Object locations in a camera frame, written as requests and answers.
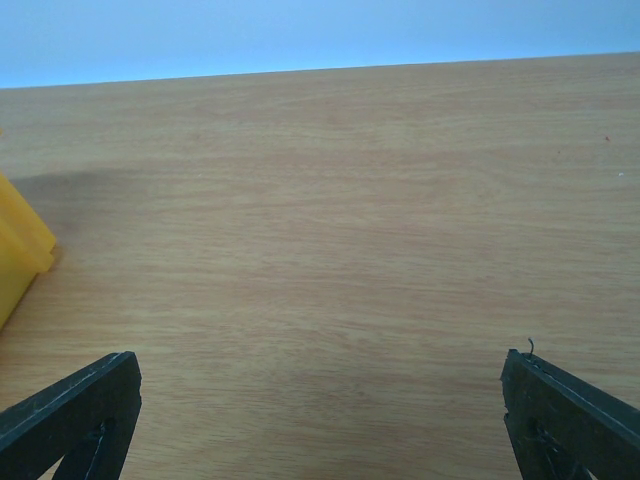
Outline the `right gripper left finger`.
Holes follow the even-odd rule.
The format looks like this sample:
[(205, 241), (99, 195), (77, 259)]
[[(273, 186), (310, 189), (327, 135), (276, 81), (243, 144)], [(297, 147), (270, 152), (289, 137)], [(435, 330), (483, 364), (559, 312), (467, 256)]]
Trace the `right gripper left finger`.
[(110, 353), (1, 412), (1, 477), (118, 479), (141, 410), (133, 352)]

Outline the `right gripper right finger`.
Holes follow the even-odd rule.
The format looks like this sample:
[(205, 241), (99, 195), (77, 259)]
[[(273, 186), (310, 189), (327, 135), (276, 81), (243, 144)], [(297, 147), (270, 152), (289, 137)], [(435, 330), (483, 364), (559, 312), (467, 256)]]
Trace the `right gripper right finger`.
[(524, 479), (639, 477), (639, 410), (533, 353), (508, 351), (505, 426)]

